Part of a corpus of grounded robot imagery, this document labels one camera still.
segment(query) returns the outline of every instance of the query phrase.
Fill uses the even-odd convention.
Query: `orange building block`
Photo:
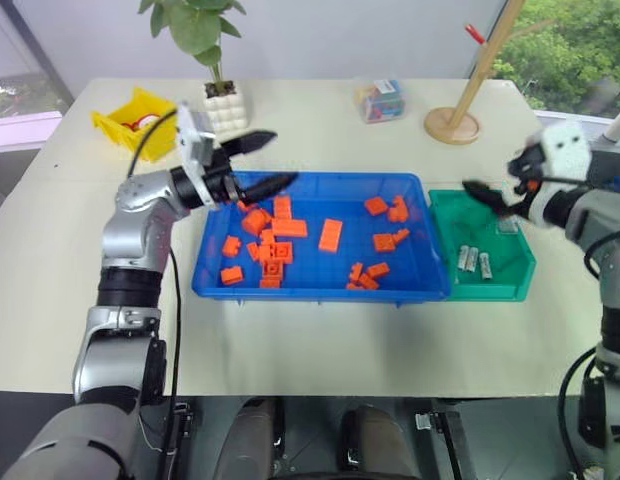
[[[248,248],[250,258],[255,262],[259,261],[259,245],[256,242],[250,242],[246,247]]]
[[[248,213],[250,210],[254,210],[255,208],[257,208],[259,206],[259,204],[257,203],[251,203],[250,205],[246,205],[245,203],[243,203],[241,200],[239,200],[237,202],[237,208],[242,211],[243,213]]]
[[[305,220],[273,218],[272,231],[277,237],[305,238],[308,236],[308,225]]]
[[[268,260],[263,263],[262,278],[276,278],[283,280],[283,262]]]
[[[271,228],[264,228],[261,230],[261,243],[264,245],[270,245],[275,242],[274,233]]]
[[[292,202],[289,196],[274,197],[274,218],[292,219]]]
[[[252,210],[241,221],[241,227],[246,232],[258,236],[261,233],[261,230],[266,227],[266,223],[268,223],[268,217],[266,217],[264,212],[265,210],[262,209]]]
[[[394,252],[395,245],[390,233],[376,233],[372,236],[374,242],[374,249],[378,253],[382,252]]]
[[[289,265],[292,263],[292,242],[276,242],[272,244],[270,254],[274,260]]]
[[[397,233],[392,234],[392,240],[394,240],[395,245],[398,245],[401,242],[403,242],[406,238],[408,238],[409,236],[410,236],[410,230],[408,230],[407,228],[402,228]]]
[[[272,221],[272,215],[270,215],[270,213],[266,209],[260,208],[259,211],[263,214],[264,217],[266,217],[266,224]]]
[[[343,222],[326,218],[325,222],[323,222],[323,231],[319,240],[319,250],[337,253],[342,227]]]
[[[388,211],[388,205],[381,197],[369,198],[363,204],[370,215],[381,215]]]
[[[272,259],[272,245],[259,245],[259,261],[261,263]]]
[[[401,195],[394,197],[394,207],[388,210],[388,220],[391,222],[408,221],[408,207]]]
[[[243,281],[243,270],[241,267],[230,267],[221,270],[221,282],[224,285],[234,285]]]
[[[241,248],[241,240],[237,237],[231,237],[228,235],[226,237],[226,241],[223,244],[223,249],[221,253],[223,253],[226,257],[236,257],[239,255],[239,249]]]
[[[352,271],[350,272],[350,276],[348,278],[350,278],[351,282],[358,282],[359,281],[359,277],[361,276],[361,271],[363,270],[363,263],[358,262],[355,263],[352,266]]]
[[[372,278],[370,278],[367,273],[361,274],[361,276],[359,277],[359,283],[366,290],[376,290],[377,288],[379,288],[379,284],[375,282]]]
[[[260,288],[281,288],[281,280],[276,278],[262,278],[259,282]]]
[[[376,279],[390,273],[390,267],[388,267],[386,262],[377,263],[376,265],[369,266],[366,273],[370,278]]]

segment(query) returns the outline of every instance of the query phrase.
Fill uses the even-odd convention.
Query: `robotic arm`
[[[230,157],[260,149],[276,134],[255,131],[214,148],[204,114],[178,108],[183,166],[128,178],[103,234],[97,302],[74,369],[76,405],[39,432],[5,480],[129,479],[139,408],[162,400],[166,345],[157,308],[174,222],[205,205],[270,197],[296,173],[243,189]]]
[[[585,252],[588,270],[599,279],[602,320],[595,365],[603,377],[583,385],[579,431],[605,449],[606,478],[620,479],[620,193],[595,188],[585,179],[590,149],[581,128],[554,124],[532,139],[508,165],[520,184],[519,203],[507,205],[487,185],[464,182],[475,199],[499,216],[519,215],[541,227],[557,226]],[[591,265],[599,266],[597,273]]]

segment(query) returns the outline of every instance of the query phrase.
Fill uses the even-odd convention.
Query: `green plastic tray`
[[[448,300],[521,302],[528,294],[535,265],[532,251],[519,228],[501,233],[498,217],[462,190],[430,190],[430,211],[437,226],[452,291]],[[491,280],[457,269],[462,245],[490,255]]]

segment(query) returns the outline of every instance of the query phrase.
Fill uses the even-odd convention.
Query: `wooden stand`
[[[479,62],[468,81],[456,108],[443,107],[431,110],[424,120],[426,131],[440,142],[466,145],[479,138],[481,125],[468,113],[481,84],[489,75],[494,59],[508,39],[515,20],[525,0],[509,0],[501,18],[488,41],[481,46]]]

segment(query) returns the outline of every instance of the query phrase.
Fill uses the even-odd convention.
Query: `battery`
[[[468,252],[468,260],[466,261],[466,271],[474,272],[477,268],[477,257],[479,256],[479,249],[472,247]]]
[[[492,269],[490,268],[490,255],[486,252],[479,254],[479,265],[481,266],[481,278],[484,280],[492,279]]]
[[[467,245],[461,245],[461,248],[459,249],[459,260],[457,261],[457,268],[459,270],[466,269],[466,262],[468,261],[469,250],[470,247],[468,247]]]

